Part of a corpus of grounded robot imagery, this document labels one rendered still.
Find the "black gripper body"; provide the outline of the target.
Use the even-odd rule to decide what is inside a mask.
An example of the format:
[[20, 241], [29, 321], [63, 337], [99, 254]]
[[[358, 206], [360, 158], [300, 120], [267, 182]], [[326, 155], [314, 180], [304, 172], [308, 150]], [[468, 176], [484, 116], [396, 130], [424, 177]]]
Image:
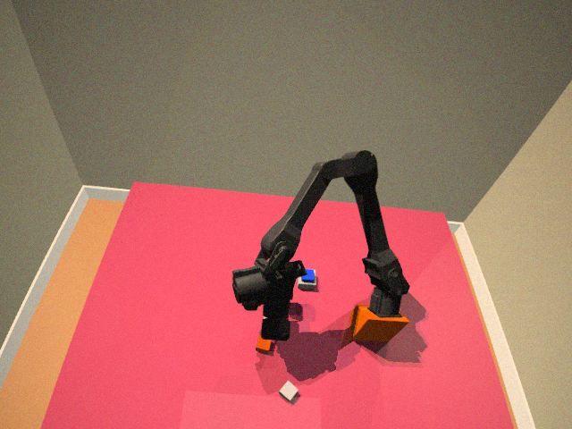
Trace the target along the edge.
[[271, 291], [268, 291], [266, 296], [269, 297], [270, 305], [268, 318], [262, 319], [261, 337], [270, 341], [287, 341], [290, 337], [290, 321], [279, 317], [287, 315], [287, 308], [290, 308], [290, 301], [293, 299], [293, 290], [283, 297], [276, 296]]

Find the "blue button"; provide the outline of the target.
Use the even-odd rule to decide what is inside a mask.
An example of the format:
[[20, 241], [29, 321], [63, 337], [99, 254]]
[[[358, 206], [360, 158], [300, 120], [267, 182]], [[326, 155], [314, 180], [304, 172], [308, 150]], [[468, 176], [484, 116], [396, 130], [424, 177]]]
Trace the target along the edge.
[[298, 288], [314, 289], [316, 286], [315, 270], [306, 269], [307, 276], [298, 278]]

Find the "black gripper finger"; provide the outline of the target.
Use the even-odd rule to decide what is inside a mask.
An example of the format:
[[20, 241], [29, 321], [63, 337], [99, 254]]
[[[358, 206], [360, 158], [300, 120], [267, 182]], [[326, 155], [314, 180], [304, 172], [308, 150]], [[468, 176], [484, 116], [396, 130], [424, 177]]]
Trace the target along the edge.
[[[264, 317], [268, 317], [268, 309], [263, 308], [263, 313], [262, 315]], [[289, 317], [289, 309], [287, 308], [287, 315], [285, 315], [285, 317], [279, 317], [280, 319], [287, 319]]]

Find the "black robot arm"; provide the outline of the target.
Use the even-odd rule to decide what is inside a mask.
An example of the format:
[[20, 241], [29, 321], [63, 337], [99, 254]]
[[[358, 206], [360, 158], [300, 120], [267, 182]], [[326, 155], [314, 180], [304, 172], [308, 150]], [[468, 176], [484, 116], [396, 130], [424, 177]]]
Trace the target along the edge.
[[378, 176], [375, 156], [367, 150], [314, 164], [285, 215], [262, 238], [255, 266], [232, 270], [237, 303], [246, 310], [257, 310], [261, 305], [269, 309], [268, 291], [287, 296], [296, 280], [307, 276], [301, 260], [289, 261], [297, 251], [304, 224], [329, 183], [344, 177], [354, 193], [368, 246], [367, 257], [362, 258], [365, 273], [375, 286], [367, 309], [379, 318], [403, 317], [399, 314], [401, 295], [407, 294], [410, 286], [386, 237], [375, 189]]

